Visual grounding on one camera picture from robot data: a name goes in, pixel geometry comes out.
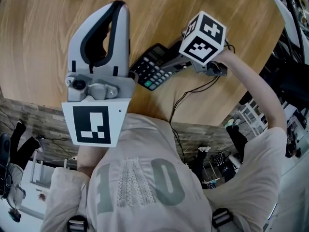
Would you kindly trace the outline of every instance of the black cable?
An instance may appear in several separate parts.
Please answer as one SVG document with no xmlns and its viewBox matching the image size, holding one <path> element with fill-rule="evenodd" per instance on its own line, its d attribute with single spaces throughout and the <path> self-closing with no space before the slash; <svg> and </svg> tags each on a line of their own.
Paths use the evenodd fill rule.
<svg viewBox="0 0 309 232">
<path fill-rule="evenodd" d="M 283 32 L 284 32 L 284 36 L 285 36 L 286 41 L 287 41 L 287 45 L 288 45 L 288 48 L 289 48 L 290 56 L 291 56 L 291 58 L 293 60 L 293 50 L 292 50 L 291 42 L 290 42 L 290 39 L 289 39 L 289 36 L 288 36 L 288 33 L 287 33 L 285 27 L 283 29 Z"/>
<path fill-rule="evenodd" d="M 305 51 L 304 51 L 304 45 L 303 45 L 303 37 L 301 36 L 301 29 L 300 29 L 299 22 L 298 22 L 297 17 L 296 17 L 294 6 L 292 5 L 291 0 L 286 0 L 286 3 L 287 3 L 288 9 L 290 10 L 290 12 L 292 14 L 294 24 L 295 24 L 295 27 L 296 27 L 297 36 L 298 36 L 298 40 L 299 40 L 299 47 L 302 51 L 302 63 L 305 63 Z"/>
<path fill-rule="evenodd" d="M 3 110 L 2 110 L 1 108 L 0 108 L 0 111 L 1 111 L 2 113 L 4 113 L 4 114 L 8 117 L 10 123 L 13 125 L 13 128 L 14 128 L 14 130 L 15 130 L 15 125 L 14 125 L 13 122 L 11 121 L 10 117 L 9 117 L 5 112 L 3 112 Z"/>
<path fill-rule="evenodd" d="M 176 138 L 176 140 L 177 140 L 177 142 L 178 142 L 180 148 L 182 149 L 182 153 L 183 153 L 183 162 L 184 162 L 184 151 L 183 151 L 183 146 L 182 146 L 182 144 L 180 143 L 179 135 L 178 135 L 177 131 L 172 127 L 172 125 L 170 125 L 170 127 L 172 128 L 173 133 L 174 133 L 174 136 L 175 136 L 175 138 Z"/>
<path fill-rule="evenodd" d="M 197 87 L 197 88 L 194 88 L 194 89 L 192 89 L 192 90 L 190 90 L 190 91 L 185 92 L 185 93 L 183 94 L 183 96 L 182 96 L 178 101 L 176 101 L 175 105 L 173 106 L 173 110 L 172 110 L 172 113 L 171 113 L 171 116 L 170 116 L 170 119 L 169 119 L 169 124 L 170 124 L 170 127 L 171 127 L 172 130 L 173 130 L 174 136 L 175 136 L 175 138 L 176 138 L 176 140 L 177 140 L 177 142 L 178 142 L 178 144 L 179 144 L 179 146 L 180 146 L 180 148 L 181 148 L 181 150 L 182 150 L 182 153 L 183 153 L 183 162 L 184 162 L 184 151 L 183 151 L 183 146 L 182 146 L 182 144 L 181 144 L 181 142 L 180 142 L 179 134 L 177 133 L 177 131 L 176 131 L 176 130 L 172 127 L 172 125 L 171 125 L 171 121 L 172 121 L 173 116 L 174 116 L 174 114 L 175 114 L 177 105 L 185 98 L 185 96 L 186 96 L 188 93 L 200 93 L 200 92 L 202 92 L 202 91 L 205 91 L 205 90 L 209 89 L 211 86 L 213 86 L 213 85 L 218 81 L 218 79 L 219 79 L 219 76 L 213 78 L 213 79 L 210 80 L 208 83 L 206 83 L 206 84 L 204 84 L 204 85 L 202 85 L 202 86 L 199 86 L 199 87 Z M 203 90 L 198 90 L 199 88 L 202 88 L 202 87 L 204 87 L 204 86 L 210 84 L 211 82 L 213 82 L 213 83 L 212 83 L 209 87 L 207 87 L 207 88 L 205 88 L 205 89 L 203 89 Z"/>
<path fill-rule="evenodd" d="M 237 126 L 240 126 L 240 125 L 242 125 L 242 124 L 244 124 L 244 123 L 246 123 L 246 121 L 241 122 L 241 123 L 238 124 Z"/>
<path fill-rule="evenodd" d="M 55 143 L 54 142 L 54 139 L 52 140 L 52 142 L 54 143 L 54 144 L 56 144 L 58 147 L 60 147 L 65 153 L 67 153 L 71 158 L 73 158 L 73 156 L 68 152 L 68 151 L 66 151 L 63 147 L 61 147 L 59 144 L 57 144 L 57 143 Z"/>
<path fill-rule="evenodd" d="M 10 128 L 7 124 L 5 124 L 3 121 L 0 121 L 3 125 L 5 125 L 7 128 L 9 128 L 10 130 L 14 131 L 14 129 Z"/>
<path fill-rule="evenodd" d="M 252 132 L 252 131 L 251 131 Z M 245 137 L 247 137 L 251 132 L 249 132 L 247 135 L 245 135 Z"/>
<path fill-rule="evenodd" d="M 47 140 L 51 140 L 53 144 L 57 145 L 59 148 L 61 148 L 66 154 L 68 154 L 71 158 L 73 158 L 73 156 L 66 151 L 63 147 L 61 147 L 59 144 L 55 143 L 54 140 L 60 140 L 60 141 L 67 141 L 67 138 L 61 137 L 61 138 L 48 138 L 48 137 L 37 137 L 36 139 L 47 139 Z"/>
<path fill-rule="evenodd" d="M 171 123 L 171 121 L 172 121 L 172 118 L 173 118 L 173 116 L 174 116 L 174 113 L 175 113 L 175 110 L 176 110 L 178 104 L 186 97 L 186 95 L 187 95 L 188 93 L 194 93 L 194 91 L 196 91 L 197 89 L 202 88 L 202 87 L 204 87 L 204 86 L 206 86 L 206 85 L 212 83 L 212 82 L 215 81 L 216 79 L 219 79 L 219 77 L 214 77 L 214 78 L 211 79 L 208 83 L 203 84 L 202 86 L 199 86 L 199 87 L 197 87 L 197 88 L 194 88 L 194 89 L 192 89 L 192 90 L 190 90 L 190 91 L 185 92 L 185 93 L 183 94 L 183 96 L 182 96 L 179 100 L 177 100 L 176 103 L 175 103 L 175 105 L 173 106 L 172 113 L 171 113 L 170 118 L 169 118 L 169 123 Z"/>
</svg>

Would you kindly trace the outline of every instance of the black strap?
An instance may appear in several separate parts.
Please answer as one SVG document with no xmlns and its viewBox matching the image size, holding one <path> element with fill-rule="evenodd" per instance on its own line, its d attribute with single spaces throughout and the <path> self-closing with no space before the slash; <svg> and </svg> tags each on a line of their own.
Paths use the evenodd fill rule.
<svg viewBox="0 0 309 232">
<path fill-rule="evenodd" d="M 231 221 L 233 221 L 233 215 L 226 208 L 217 209 L 212 214 L 212 225 L 216 229 Z"/>
<path fill-rule="evenodd" d="M 87 232 L 88 221 L 83 216 L 74 216 L 67 223 L 68 232 Z"/>
</svg>

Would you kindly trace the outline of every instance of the wood grain surface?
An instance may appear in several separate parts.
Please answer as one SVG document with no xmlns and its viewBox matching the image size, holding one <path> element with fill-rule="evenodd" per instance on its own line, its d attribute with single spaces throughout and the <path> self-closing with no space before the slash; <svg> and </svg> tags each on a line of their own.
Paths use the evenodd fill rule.
<svg viewBox="0 0 309 232">
<path fill-rule="evenodd" d="M 2 0 L 0 6 L 0 85 L 5 98 L 49 107 L 66 101 L 69 41 L 83 21 L 113 0 Z M 260 72 L 284 27 L 273 0 L 124 0 L 130 9 L 134 62 L 149 46 L 168 46 L 200 10 L 227 27 L 237 55 Z M 156 91 L 137 86 L 129 112 L 168 119 L 184 92 L 211 78 L 192 68 Z M 173 121 L 219 125 L 245 93 L 231 74 L 211 89 L 189 96 Z"/>
</svg>

